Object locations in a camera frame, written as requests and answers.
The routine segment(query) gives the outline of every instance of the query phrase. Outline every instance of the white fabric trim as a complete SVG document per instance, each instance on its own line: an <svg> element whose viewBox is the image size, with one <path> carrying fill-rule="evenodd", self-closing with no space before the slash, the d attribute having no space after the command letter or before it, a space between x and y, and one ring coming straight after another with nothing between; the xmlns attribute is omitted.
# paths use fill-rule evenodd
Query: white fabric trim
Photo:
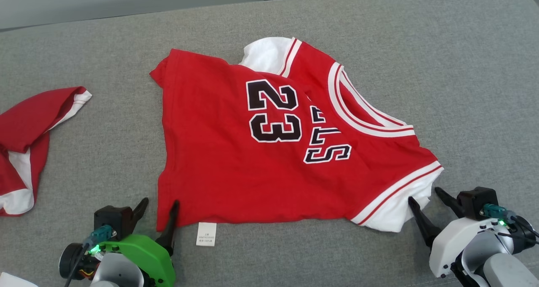
<svg viewBox="0 0 539 287"><path fill-rule="evenodd" d="M255 72L280 74L285 70L285 60L292 48L294 38L261 38L244 47L244 56L239 65Z"/></svg>
<svg viewBox="0 0 539 287"><path fill-rule="evenodd" d="M26 153L8 151L8 158L27 188L0 195L0 209L4 208L7 214L23 214L31 210L34 203L30 149Z"/></svg>
<svg viewBox="0 0 539 287"><path fill-rule="evenodd" d="M300 45L302 45L302 42L296 38L292 38L292 41L294 42L294 45L291 48L290 55L287 55L288 59L286 59L285 71L282 74L282 76L285 78L288 78L288 75L290 74L290 67L292 66L294 58L300 49Z"/></svg>
<svg viewBox="0 0 539 287"><path fill-rule="evenodd" d="M402 120L399 120L399 119L397 119L397 118L395 118L395 117L392 117L392 116L390 116L389 114L387 114L387 113L385 113L385 112L383 112L383 111L380 111L379 109L376 109L375 107L373 107L373 106L369 103L369 101L367 101L362 95L360 95L360 93L356 90L356 87L354 87L354 86L352 85L352 82L350 81L350 78L348 77L348 74L345 72L344 69L342 70L342 74L344 75L346 81L351 85L351 87L352 87L352 89L354 90L354 92L355 92L355 93L362 99L362 101L364 101L364 103L368 106L367 108L369 108L370 110L374 110L375 112L377 112L380 116L382 116L382 118L383 118L384 120L386 120L386 118L387 118L387 119L390 119L390 120L392 120L392 121L394 121L394 122L398 122L399 124L407 125L406 122L404 122L404 121L402 121Z"/></svg>
<svg viewBox="0 0 539 287"><path fill-rule="evenodd" d="M352 117L349 116L348 113L346 113L345 110L343 109L343 107L345 108L345 104L344 104L344 101L342 100L342 96L340 95L340 92L337 93L338 84L335 84L335 76L337 74L341 74L342 69L343 69L342 66L337 62L335 62L331 66L331 69L329 70L329 75L328 75L328 91L329 91L329 99L331 100L333 109L335 109L337 114L346 123L348 123L351 127L355 128L356 130L362 133L369 134L371 136L376 136L376 137L394 138L394 137L412 136L415 134L413 129L401 130L403 128L413 128L412 125L399 126L398 128L393 128L393 127L383 127L383 126L376 126L373 124L369 124L367 122L363 122L362 120L359 120L358 118L354 116L352 117L355 118L355 120L352 120Z"/></svg>
<svg viewBox="0 0 539 287"><path fill-rule="evenodd" d="M91 97L92 97L92 94L89 93L87 90L84 93L80 94L80 95L74 95L73 96L73 106L71 106L71 109L65 114L65 116L63 118L61 118L56 124L54 124L54 126L49 128L48 130L51 130L52 128L55 128L56 126L58 126L62 122L65 122L69 118L73 117L77 113L77 111L79 111L84 106L84 104L86 102L88 102L88 100Z"/></svg>
<svg viewBox="0 0 539 287"><path fill-rule="evenodd" d="M360 95L360 93L358 93L358 91L355 89L355 87L352 85L352 83L349 82L348 78L345 77L345 74L346 73L344 72L344 69L343 69L341 71L341 74L339 75L339 81L342 82L342 84L344 85L344 88L354 97L354 99L356 100L356 103L363 110L365 110L366 113L369 114L369 116L371 116L374 120L376 120L376 122L379 122L380 124L382 124L385 127L409 128L409 126L402 126L402 125L395 124L394 122L387 120L385 117L378 114L378 113L381 113L380 111L378 111L377 109L375 109L372 106L369 107L369 104L366 102L365 98L362 95ZM339 94L339 99L341 100L342 103L344 103L344 101L341 98L341 91L340 90L338 91L338 94ZM344 110L349 114L350 117L352 117L353 119L355 118L355 116L352 113L350 113L350 111L346 107L344 107Z"/></svg>
<svg viewBox="0 0 539 287"><path fill-rule="evenodd" d="M442 171L441 164L435 161L410 173L378 195L351 221L376 230L399 232L402 225L412 218L408 197L414 197L423 209L429 202L432 183Z"/></svg>

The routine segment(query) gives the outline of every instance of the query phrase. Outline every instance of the white robot part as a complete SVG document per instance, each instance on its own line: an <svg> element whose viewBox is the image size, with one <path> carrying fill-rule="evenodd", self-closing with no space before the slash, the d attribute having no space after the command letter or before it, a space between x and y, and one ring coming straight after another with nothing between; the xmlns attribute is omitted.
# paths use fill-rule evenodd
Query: white robot part
<svg viewBox="0 0 539 287"><path fill-rule="evenodd" d="M114 284L109 281L100 281L92 284L92 287L119 287L117 284Z"/></svg>
<svg viewBox="0 0 539 287"><path fill-rule="evenodd" d="M101 282L116 284L104 287L143 287L144 277L140 268L123 254L108 252L96 270L91 287L101 287L98 285Z"/></svg>
<svg viewBox="0 0 539 287"><path fill-rule="evenodd" d="M451 272L451 264L462 253L462 266L471 274L472 279L480 283L483 278L475 278L473 271L485 261L481 260L485 250L484 244L489 244L492 254L499 252L512 254L513 242L509 237L499 237L493 233L509 233L507 228L498 224L496 218L476 221L470 218L459 218L452 221L437 235L433 244L429 265L436 277L446 276Z"/></svg>
<svg viewBox="0 0 539 287"><path fill-rule="evenodd" d="M487 259L485 277L490 287L537 287L539 281L517 258L509 254L495 254Z"/></svg>

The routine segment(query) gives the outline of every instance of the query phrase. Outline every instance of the red fabric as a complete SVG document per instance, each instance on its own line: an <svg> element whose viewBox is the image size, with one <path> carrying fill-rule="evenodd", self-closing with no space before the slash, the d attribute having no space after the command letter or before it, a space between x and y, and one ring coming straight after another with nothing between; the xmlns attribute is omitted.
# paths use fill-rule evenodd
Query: red fabric
<svg viewBox="0 0 539 287"><path fill-rule="evenodd" d="M329 56L300 49L289 78L254 72L223 59L175 50L150 73L163 88L163 127L167 163L158 180L157 229L162 230L175 199L179 226L196 222L286 222L305 218L353 218L387 187L436 161L415 136L378 138L351 130L327 99ZM266 109L250 110L248 82L267 80L282 93L291 86L298 105L278 109L266 93ZM280 94L281 102L290 102ZM313 122L311 107L325 122ZM250 122L265 113L271 123L287 115L301 120L296 141L260 143ZM291 132L293 124L284 124ZM315 128L338 128L311 145ZM307 163L308 149L353 148L347 158Z"/></svg>
<svg viewBox="0 0 539 287"><path fill-rule="evenodd" d="M347 90L342 90L341 93L342 93L344 102L346 103L346 106L350 109L350 111L352 111L352 113L354 113L354 115L356 115L358 118L361 118L362 121L367 122L369 124L383 126L380 122L375 120L375 118L370 116L366 112L366 110L364 110L363 108L359 107L356 104L354 97L352 97L351 93L349 93Z"/></svg>
<svg viewBox="0 0 539 287"><path fill-rule="evenodd" d="M48 152L48 130L71 110L76 94L86 92L84 87L46 91L15 105L0 114L0 197L13 191L26 189L23 180L11 164L8 151L26 153L30 149L33 199L37 197L39 174ZM8 214L0 205L0 216Z"/></svg>

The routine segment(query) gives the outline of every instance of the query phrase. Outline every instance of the red basketball jersey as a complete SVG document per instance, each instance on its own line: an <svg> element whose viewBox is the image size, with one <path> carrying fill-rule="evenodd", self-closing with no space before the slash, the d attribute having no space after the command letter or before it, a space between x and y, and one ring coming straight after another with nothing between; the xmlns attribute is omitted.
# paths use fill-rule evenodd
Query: red basketball jersey
<svg viewBox="0 0 539 287"><path fill-rule="evenodd" d="M286 41L273 50L277 57L266 59L280 72L246 67L249 59L266 61L263 44L243 65L173 49L151 72L163 88L167 147L158 180L158 230L175 199L180 226L344 217L385 231L399 231L410 218L408 195L426 204L442 169L419 146L412 127L373 107L398 127L374 116L361 122L381 134L348 124L328 95L331 74L334 84L345 86L340 65L296 42ZM316 65L302 60L312 56L320 58L312 59ZM339 97L352 114L368 113L353 103L351 92Z"/></svg>

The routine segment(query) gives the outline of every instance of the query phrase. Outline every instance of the black cable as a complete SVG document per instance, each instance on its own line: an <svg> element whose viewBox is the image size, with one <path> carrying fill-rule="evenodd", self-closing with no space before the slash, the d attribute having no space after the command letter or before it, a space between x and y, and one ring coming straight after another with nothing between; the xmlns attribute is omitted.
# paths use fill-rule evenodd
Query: black cable
<svg viewBox="0 0 539 287"><path fill-rule="evenodd" d="M520 224L520 226L522 226L522 227L526 228L527 230L529 230L531 233L535 234L536 237L539 237L539 233L537 231L535 231L531 226L524 223L522 220L520 220L516 216L512 216L511 219L514 220L515 222L517 222L518 224Z"/></svg>
<svg viewBox="0 0 539 287"><path fill-rule="evenodd" d="M88 243L84 244L83 250L79 254L79 257L77 258L77 261L73 265L73 268L71 268L71 272L69 273L69 276L67 277L67 281L66 281L66 284L64 285L64 287L68 287L69 284L71 283L71 280L73 279L73 276L75 275L75 270L77 269L77 265L80 263L80 260L83 259L84 253L86 252L86 249L88 249L89 246L90 246L90 244L88 244Z"/></svg>
<svg viewBox="0 0 539 287"><path fill-rule="evenodd" d="M528 239L527 237L521 237L520 235L512 235L512 234L507 234L507 233L497 233L497 235L501 235L502 237L510 237L512 239L523 239L524 241L529 242L529 243L539 244L538 241L534 241L533 239Z"/></svg>

